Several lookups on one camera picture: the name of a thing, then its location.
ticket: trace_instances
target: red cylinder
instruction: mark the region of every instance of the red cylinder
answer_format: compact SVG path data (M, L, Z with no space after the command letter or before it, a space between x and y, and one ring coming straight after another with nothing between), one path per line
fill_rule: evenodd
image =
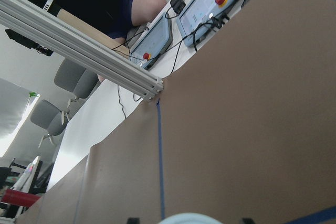
M16 206L31 207L39 198L39 196L34 194L7 189L1 201Z

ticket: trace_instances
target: person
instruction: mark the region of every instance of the person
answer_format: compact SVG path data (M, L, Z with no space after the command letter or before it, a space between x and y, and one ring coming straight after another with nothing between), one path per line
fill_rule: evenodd
M166 0L56 0L63 9L125 43L132 27L150 23L167 4Z

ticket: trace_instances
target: gray chair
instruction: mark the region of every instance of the gray chair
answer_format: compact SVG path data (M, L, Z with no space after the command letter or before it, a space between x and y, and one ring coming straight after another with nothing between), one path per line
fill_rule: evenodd
M80 98L87 98L97 82L96 73L69 59L64 59L54 78L54 83L57 86L75 95L74 99L69 100L68 108L71 102L78 101Z
M56 146L53 136L58 136L63 132L69 122L69 116L68 112L59 110L56 106L46 100L41 100L33 109L30 120L32 123L46 129L48 132L47 135L42 137L38 145L38 148L40 148L43 140L47 138L53 146Z

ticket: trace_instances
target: navy shorts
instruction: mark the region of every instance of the navy shorts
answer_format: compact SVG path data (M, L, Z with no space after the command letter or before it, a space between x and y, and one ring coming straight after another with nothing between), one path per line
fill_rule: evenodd
M121 0L119 18L115 20L110 32L106 33L107 36L112 39L127 38L127 33L134 27L132 24L132 3L133 0Z

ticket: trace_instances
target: red emergency stop button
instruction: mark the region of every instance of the red emergency stop button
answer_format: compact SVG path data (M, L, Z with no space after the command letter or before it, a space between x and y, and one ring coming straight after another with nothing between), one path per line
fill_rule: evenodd
M226 0L215 0L216 4L219 6L223 6L226 3Z
M151 58L151 55L147 52L145 52L142 56L142 58L144 58L145 60L149 60Z

